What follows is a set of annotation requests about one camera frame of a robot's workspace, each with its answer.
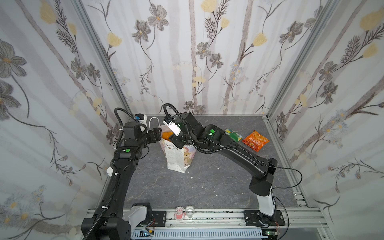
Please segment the yellow snack packet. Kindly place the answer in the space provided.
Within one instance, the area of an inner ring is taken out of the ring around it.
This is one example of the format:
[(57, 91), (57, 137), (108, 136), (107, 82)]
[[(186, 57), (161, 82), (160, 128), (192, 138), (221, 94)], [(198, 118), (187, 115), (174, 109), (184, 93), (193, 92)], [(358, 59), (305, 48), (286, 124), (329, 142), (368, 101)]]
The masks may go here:
[(164, 132), (164, 133), (162, 133), (162, 138), (170, 142), (170, 141), (171, 141), (171, 140), (170, 140), (170, 137), (171, 137), (173, 134), (174, 134), (173, 132)]

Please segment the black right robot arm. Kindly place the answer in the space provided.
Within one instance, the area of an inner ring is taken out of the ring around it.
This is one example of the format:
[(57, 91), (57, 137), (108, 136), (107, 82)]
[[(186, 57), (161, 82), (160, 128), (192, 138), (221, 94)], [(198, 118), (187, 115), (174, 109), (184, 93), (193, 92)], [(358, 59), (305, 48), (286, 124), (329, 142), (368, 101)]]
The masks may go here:
[(173, 134), (170, 141), (179, 149), (192, 145), (202, 154), (220, 154), (233, 161), (248, 173), (252, 179), (249, 189), (257, 196), (259, 212), (272, 218), (277, 209), (273, 199), (272, 185), (278, 161), (259, 157), (231, 139), (216, 125), (203, 126), (190, 113), (180, 113), (172, 104), (163, 105), (164, 124)]

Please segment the cartoon animal paper bag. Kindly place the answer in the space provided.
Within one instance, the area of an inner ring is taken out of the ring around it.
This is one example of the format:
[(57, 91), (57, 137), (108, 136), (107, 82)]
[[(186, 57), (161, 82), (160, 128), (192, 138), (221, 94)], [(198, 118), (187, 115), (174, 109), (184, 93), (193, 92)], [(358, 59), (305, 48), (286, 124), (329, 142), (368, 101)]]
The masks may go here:
[[(161, 128), (162, 133), (172, 132), (166, 125), (161, 125), (157, 117), (150, 118), (148, 127), (151, 129)], [(171, 141), (169, 142), (163, 138), (160, 140), (160, 146), (167, 160), (168, 170), (180, 173), (184, 173), (189, 168), (197, 151), (192, 145), (179, 149)]]

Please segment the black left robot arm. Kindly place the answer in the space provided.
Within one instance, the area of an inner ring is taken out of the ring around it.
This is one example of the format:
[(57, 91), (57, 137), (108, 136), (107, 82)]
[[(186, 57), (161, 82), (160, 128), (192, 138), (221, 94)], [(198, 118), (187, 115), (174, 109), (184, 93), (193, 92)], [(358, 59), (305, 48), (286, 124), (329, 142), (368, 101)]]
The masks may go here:
[(123, 108), (115, 108), (114, 113), (120, 134), (110, 162), (112, 175), (93, 216), (82, 222), (85, 240), (129, 240), (133, 229), (149, 217), (146, 205), (136, 205), (132, 211), (136, 220), (125, 220), (124, 202), (143, 149), (161, 140), (161, 129), (148, 129), (143, 114), (132, 115)]

